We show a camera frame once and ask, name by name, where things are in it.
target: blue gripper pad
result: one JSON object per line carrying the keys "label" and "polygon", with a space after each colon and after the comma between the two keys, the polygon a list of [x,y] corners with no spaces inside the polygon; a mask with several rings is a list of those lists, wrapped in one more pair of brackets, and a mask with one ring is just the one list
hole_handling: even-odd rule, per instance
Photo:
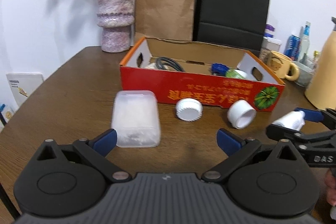
{"label": "blue gripper pad", "polygon": [[91,148],[105,157],[117,144],[117,132],[111,128],[90,142]]}
{"label": "blue gripper pad", "polygon": [[217,145],[227,156],[231,156],[241,149],[243,140],[229,131],[221,128],[217,131]]}
{"label": "blue gripper pad", "polygon": [[305,121],[311,121],[311,122],[322,122],[324,117],[322,113],[318,110],[310,110],[306,108],[300,108],[297,107],[294,109],[294,111],[302,110],[305,113],[304,120]]}

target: green fruit logo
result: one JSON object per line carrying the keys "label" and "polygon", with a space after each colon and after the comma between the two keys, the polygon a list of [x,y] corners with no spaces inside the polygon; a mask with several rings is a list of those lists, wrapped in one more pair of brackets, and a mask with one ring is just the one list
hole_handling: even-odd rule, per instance
{"label": "green fruit logo", "polygon": [[254,105],[258,109],[265,109],[275,103],[279,96],[279,90],[275,86],[268,86],[260,91],[256,97],[254,97]]}

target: white plastic cap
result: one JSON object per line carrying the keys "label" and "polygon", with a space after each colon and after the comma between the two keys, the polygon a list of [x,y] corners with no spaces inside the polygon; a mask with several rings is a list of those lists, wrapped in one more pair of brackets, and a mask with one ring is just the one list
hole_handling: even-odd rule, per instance
{"label": "white plastic cap", "polygon": [[187,122],[198,120],[202,116],[202,104],[192,98],[179,100],[176,104],[176,115]]}
{"label": "white plastic cap", "polygon": [[227,112],[227,119],[234,128],[247,127],[256,116],[256,110],[245,100],[235,102]]}
{"label": "white plastic cap", "polygon": [[305,113],[304,111],[302,111],[302,110],[299,110],[298,112],[300,112],[300,113],[301,113],[301,115],[302,115],[302,118],[304,118],[304,117],[305,117],[306,113]]}

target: vase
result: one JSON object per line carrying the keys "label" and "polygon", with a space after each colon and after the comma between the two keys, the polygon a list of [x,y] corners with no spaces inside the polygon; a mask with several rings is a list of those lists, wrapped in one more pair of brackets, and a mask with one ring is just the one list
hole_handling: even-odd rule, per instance
{"label": "vase", "polygon": [[123,52],[130,47],[134,22],[133,0],[98,0],[98,26],[103,28],[101,49]]}

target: yellow thermos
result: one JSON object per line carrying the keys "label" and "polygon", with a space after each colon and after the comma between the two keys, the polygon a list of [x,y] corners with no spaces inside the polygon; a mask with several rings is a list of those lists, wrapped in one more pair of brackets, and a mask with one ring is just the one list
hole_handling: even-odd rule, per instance
{"label": "yellow thermos", "polygon": [[307,99],[318,109],[336,108],[336,26],[325,42],[315,75],[305,91]]}

